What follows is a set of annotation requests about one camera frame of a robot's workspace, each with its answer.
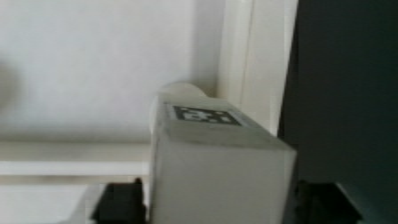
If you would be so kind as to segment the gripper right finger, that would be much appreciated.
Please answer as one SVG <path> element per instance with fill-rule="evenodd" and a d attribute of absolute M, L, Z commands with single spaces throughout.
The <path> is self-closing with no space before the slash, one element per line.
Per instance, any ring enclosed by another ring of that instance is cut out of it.
<path fill-rule="evenodd" d="M 362 215 L 336 183 L 300 181 L 295 198 L 295 224 L 359 224 Z"/>

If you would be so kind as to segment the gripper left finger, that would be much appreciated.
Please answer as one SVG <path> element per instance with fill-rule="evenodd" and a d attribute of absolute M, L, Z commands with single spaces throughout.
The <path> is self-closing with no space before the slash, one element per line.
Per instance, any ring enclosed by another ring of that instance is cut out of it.
<path fill-rule="evenodd" d="M 110 183 L 90 215 L 94 224 L 146 224 L 144 183 Z"/>

